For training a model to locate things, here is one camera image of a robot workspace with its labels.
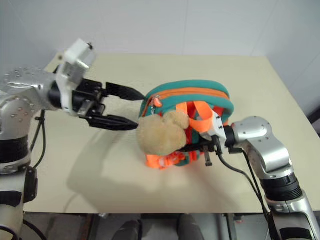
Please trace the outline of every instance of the table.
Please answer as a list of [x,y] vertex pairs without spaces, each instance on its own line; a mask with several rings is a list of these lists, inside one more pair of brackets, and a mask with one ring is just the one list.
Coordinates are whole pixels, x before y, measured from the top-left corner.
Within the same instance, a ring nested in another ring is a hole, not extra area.
[[[59,54],[47,66],[53,71]],[[267,119],[290,153],[295,174],[314,210],[320,210],[318,181],[320,140],[266,57],[100,54],[87,78],[111,82],[147,94],[158,85],[188,79],[222,83],[235,111],[229,122],[248,116]],[[117,97],[106,111],[137,121],[141,101]],[[144,165],[135,131],[89,127],[61,110],[46,114],[47,151],[38,168],[38,196],[30,212],[55,213],[255,213],[261,206],[244,176],[224,167],[212,154],[166,170]],[[33,122],[30,136],[33,136]],[[32,163],[42,150],[41,136]],[[248,171],[242,155],[225,160]]]

